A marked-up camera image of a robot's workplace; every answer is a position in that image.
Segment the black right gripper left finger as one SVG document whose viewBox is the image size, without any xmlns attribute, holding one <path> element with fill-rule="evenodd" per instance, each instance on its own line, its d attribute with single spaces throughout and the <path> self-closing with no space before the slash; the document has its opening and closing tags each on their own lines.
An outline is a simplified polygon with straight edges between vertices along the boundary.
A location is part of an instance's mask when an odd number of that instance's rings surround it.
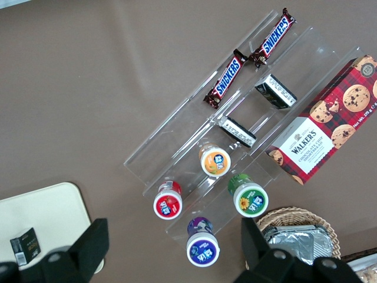
<svg viewBox="0 0 377 283">
<path fill-rule="evenodd" d="M 21 271 L 21 282 L 90 282 L 109 250 L 108 220 L 96 219 L 67 249 L 54 250 Z"/>
</svg>

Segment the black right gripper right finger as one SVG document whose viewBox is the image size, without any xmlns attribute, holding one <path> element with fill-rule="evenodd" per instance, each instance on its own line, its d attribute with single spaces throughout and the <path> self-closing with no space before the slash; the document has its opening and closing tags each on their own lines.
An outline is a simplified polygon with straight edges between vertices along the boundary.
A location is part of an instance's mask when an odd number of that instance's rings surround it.
<svg viewBox="0 0 377 283">
<path fill-rule="evenodd" d="M 241 220 L 242 251 L 248 270 L 235 282 L 312 282 L 310 265 L 282 249 L 273 249 L 252 218 Z"/>
</svg>

